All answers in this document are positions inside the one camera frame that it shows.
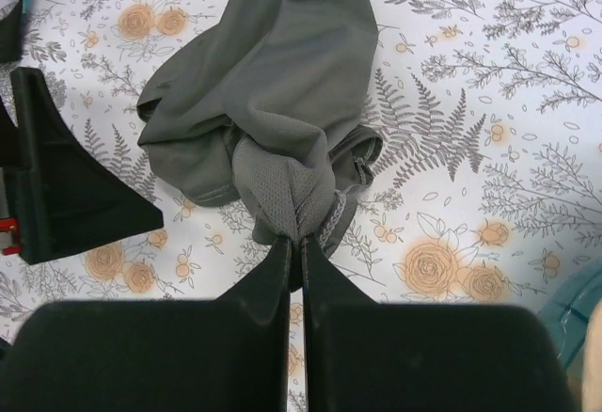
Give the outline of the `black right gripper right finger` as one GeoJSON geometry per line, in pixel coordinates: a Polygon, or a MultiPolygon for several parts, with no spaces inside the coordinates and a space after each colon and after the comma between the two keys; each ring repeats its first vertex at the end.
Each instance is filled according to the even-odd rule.
{"type": "Polygon", "coordinates": [[[311,411],[573,411],[541,321],[507,305],[380,304],[300,246],[311,411]]]}

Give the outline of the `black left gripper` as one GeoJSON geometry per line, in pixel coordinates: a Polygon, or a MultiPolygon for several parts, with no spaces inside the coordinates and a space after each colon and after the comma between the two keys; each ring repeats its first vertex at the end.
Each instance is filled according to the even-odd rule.
{"type": "Polygon", "coordinates": [[[79,144],[40,70],[18,68],[10,82],[14,119],[1,103],[3,256],[40,264],[163,227],[159,208],[79,144]]]}

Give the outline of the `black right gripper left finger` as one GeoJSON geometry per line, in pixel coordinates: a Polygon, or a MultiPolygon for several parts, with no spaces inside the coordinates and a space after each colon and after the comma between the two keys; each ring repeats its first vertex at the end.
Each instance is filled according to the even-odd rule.
{"type": "Polygon", "coordinates": [[[281,411],[290,244],[213,300],[61,301],[8,351],[12,411],[281,411]]]}

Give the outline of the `grey t shirt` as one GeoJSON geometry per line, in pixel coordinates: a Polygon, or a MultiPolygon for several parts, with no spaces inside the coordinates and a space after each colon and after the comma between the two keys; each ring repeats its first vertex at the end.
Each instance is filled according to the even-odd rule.
{"type": "Polygon", "coordinates": [[[229,0],[138,99],[152,172],[203,207],[241,200],[261,245],[333,253],[382,147],[361,124],[377,39],[370,0],[229,0]]]}

